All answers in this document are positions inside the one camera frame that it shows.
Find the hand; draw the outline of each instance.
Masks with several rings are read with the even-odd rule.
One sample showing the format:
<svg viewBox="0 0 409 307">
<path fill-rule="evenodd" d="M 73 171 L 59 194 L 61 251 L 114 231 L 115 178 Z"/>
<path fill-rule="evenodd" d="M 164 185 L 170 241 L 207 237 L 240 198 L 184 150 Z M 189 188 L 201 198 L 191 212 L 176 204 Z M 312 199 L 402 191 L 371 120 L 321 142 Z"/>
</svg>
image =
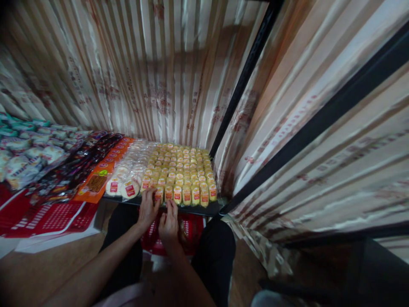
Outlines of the hand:
<svg viewBox="0 0 409 307">
<path fill-rule="evenodd" d="M 162 213 L 159 223 L 159 237 L 166 251 L 169 252 L 180 245 L 178 240 L 178 206 L 173 200 L 166 202 L 167 213 Z"/>
<path fill-rule="evenodd" d="M 155 206 L 153 206 L 153 197 L 155 195 L 156 189 L 149 188 L 142 192 L 142 202 L 139 209 L 139 218 L 136 225 L 140 226 L 143 231 L 147 231 L 152 225 L 153 221 L 158 215 L 158 210 L 160 206 L 160 200 L 156 201 Z"/>
</svg>

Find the black pants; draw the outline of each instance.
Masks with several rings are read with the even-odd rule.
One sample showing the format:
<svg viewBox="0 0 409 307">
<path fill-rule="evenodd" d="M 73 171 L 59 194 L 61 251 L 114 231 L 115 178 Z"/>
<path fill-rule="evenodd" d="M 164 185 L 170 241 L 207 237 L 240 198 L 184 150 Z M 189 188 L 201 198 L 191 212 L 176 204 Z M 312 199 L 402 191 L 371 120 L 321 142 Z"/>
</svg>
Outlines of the black pants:
<svg viewBox="0 0 409 307">
<path fill-rule="evenodd" d="M 118 204 L 108 224 L 108 233 L 100 252 L 128 231 L 138 221 L 138 208 Z M 236 242 L 230 227 L 220 220 L 206 227 L 199 247 L 192 259 L 192 267 L 199 275 L 217 306 L 227 306 Z M 142 269 L 140 240 L 118 265 L 97 301 L 116 291 L 139 282 Z"/>
</svg>

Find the black tray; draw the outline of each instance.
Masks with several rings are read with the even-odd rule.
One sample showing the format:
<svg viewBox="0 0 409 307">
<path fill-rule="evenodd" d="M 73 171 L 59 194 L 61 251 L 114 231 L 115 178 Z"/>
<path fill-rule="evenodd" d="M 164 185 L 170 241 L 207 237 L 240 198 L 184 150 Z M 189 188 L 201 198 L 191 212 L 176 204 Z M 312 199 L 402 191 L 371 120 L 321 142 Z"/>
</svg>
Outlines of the black tray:
<svg viewBox="0 0 409 307">
<path fill-rule="evenodd" d="M 108 201 L 113 201 L 116 203 L 126 203 L 130 205 L 136 205 L 139 206 L 142 201 L 142 196 L 138 195 L 137 197 L 134 197 L 133 199 L 130 199 L 128 201 L 122 201 L 121 196 L 115 196 L 115 197 L 110 197 L 110 196 L 104 196 L 102 197 L 105 200 Z M 197 214 L 197 215 L 204 215 L 204 216 L 209 216 L 213 217 L 216 214 L 218 214 L 219 210 L 222 208 L 222 205 L 219 203 L 219 201 L 215 202 L 210 202 L 209 205 L 205 208 L 200 205 L 197 206 L 185 206 L 181 207 L 178 206 L 179 212 L 184 212 L 184 213 L 191 213 L 191 214 Z"/>
</svg>

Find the metal pole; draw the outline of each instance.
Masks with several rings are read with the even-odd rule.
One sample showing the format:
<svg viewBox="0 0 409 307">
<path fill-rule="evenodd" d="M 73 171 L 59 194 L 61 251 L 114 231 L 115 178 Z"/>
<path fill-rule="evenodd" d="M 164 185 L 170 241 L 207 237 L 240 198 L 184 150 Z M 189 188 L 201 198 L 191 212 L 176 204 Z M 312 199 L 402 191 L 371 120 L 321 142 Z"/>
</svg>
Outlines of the metal pole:
<svg viewBox="0 0 409 307">
<path fill-rule="evenodd" d="M 223 121 L 220 125 L 219 131 L 217 132 L 216 138 L 214 140 L 212 149 L 210 150 L 210 156 L 214 157 L 216 155 L 217 149 L 223 139 L 223 136 L 229 126 L 230 120 L 233 117 L 234 111 L 240 102 L 244 90 L 246 89 L 248 80 L 253 73 L 254 67 L 260 57 L 261 51 L 267 41 L 268 36 L 271 33 L 274 23 L 276 22 L 278 13 L 282 7 L 284 0 L 271 1 L 265 12 L 263 21 L 261 22 L 259 31 L 257 33 L 256 39 L 251 47 L 250 53 L 247 57 L 246 63 L 244 64 L 243 71 L 240 74 L 239 81 L 237 82 L 236 88 L 234 89 L 233 95 L 231 96 L 229 105 L 227 107 L 226 113 L 223 117 Z"/>
<path fill-rule="evenodd" d="M 396 70 L 409 61 L 407 22 L 303 128 L 225 205 L 220 219 L 239 205 L 268 178 L 294 158 L 322 132 L 357 105 Z"/>
</svg>

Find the wooden floor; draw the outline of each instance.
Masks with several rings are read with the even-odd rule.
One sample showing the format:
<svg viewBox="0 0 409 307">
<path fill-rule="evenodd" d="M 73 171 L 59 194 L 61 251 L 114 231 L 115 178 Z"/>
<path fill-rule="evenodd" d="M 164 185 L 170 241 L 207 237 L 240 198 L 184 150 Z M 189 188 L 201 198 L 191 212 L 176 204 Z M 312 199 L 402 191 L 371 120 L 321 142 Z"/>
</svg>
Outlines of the wooden floor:
<svg viewBox="0 0 409 307">
<path fill-rule="evenodd" d="M 115 206 L 107 205 L 107 218 Z M 94 257 L 104 240 L 100 233 L 37 254 L 12 252 L 0 260 L 0 306 L 37 306 Z M 230 306 L 249 306 L 266 271 L 243 240 L 237 242 Z"/>
</svg>

